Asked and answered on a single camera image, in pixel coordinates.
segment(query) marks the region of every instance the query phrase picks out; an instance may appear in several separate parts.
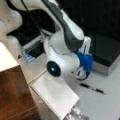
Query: black pen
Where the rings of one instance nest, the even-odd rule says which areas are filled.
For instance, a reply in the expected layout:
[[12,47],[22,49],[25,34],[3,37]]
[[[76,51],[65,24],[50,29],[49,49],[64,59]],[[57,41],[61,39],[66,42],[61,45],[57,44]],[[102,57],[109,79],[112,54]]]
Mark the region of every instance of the black pen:
[[96,92],[99,92],[99,93],[101,93],[101,94],[107,94],[107,93],[105,93],[103,90],[93,88],[93,87],[91,87],[91,86],[89,86],[89,85],[87,85],[87,84],[84,84],[84,83],[81,83],[80,86],[85,87],[85,88],[88,88],[88,89],[91,89],[91,90],[96,91]]

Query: white surface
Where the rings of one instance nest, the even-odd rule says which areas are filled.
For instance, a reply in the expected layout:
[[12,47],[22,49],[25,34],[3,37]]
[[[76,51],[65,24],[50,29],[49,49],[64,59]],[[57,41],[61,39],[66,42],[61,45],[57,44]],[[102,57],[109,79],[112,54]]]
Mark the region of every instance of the white surface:
[[79,83],[82,82],[70,77],[66,81],[80,97],[80,103],[77,106],[90,120],[118,120],[120,117],[120,64],[108,77],[92,72],[83,82],[104,90],[107,95],[80,87]]
[[32,88],[60,120],[66,117],[79,100],[62,78],[54,78],[48,72],[43,74]]
[[0,43],[0,72],[18,66],[8,49]]

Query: blue component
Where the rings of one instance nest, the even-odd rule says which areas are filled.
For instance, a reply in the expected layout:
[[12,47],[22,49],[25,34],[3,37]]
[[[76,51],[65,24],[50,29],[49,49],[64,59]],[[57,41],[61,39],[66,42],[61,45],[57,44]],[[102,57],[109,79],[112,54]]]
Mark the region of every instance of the blue component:
[[84,71],[90,72],[93,66],[93,56],[89,54],[83,54],[79,51],[74,51],[80,60],[80,67],[84,68]]

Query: wire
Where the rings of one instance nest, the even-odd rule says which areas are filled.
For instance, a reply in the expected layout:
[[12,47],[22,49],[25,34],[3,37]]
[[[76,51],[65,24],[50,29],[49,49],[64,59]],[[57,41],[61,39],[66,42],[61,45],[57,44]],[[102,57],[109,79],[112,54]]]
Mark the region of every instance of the wire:
[[37,78],[39,78],[42,74],[44,74],[47,70],[44,69],[40,74],[38,74],[34,79],[30,80],[29,82],[27,82],[27,84],[31,84],[32,82],[34,82],[35,80],[37,80]]
[[89,75],[90,75],[90,72],[86,72],[86,77],[85,78],[83,78],[83,79],[77,79],[77,80],[84,81],[84,80],[86,80],[89,77]]
[[29,9],[27,8],[27,6],[26,6],[24,0],[21,0],[21,2],[22,2],[22,4],[23,4],[23,6],[25,7],[26,11],[28,12],[28,14],[29,14],[31,20],[33,21],[33,23],[35,24],[35,26],[37,27],[37,29],[40,31],[42,37],[45,38],[45,35],[44,35],[43,31],[39,28],[38,24],[36,23],[36,21],[35,21],[34,18],[32,17],[32,15],[31,15]]

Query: white casing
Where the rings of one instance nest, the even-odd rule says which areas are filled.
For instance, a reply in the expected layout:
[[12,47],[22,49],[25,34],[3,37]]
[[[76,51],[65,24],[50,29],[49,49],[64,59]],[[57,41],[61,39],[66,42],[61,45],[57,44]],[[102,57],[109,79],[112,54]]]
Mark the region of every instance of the white casing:
[[57,63],[61,69],[61,76],[76,71],[80,66],[80,61],[77,55],[74,53],[69,53],[65,55],[60,55],[54,51],[52,46],[49,44],[49,40],[46,39],[44,42],[44,48],[47,54],[47,61],[54,61]]
[[25,66],[27,64],[27,60],[23,55],[17,38],[7,36],[8,33],[19,28],[22,23],[21,15],[17,11],[10,9],[6,0],[0,0],[0,42],[7,47],[15,60],[21,66]]

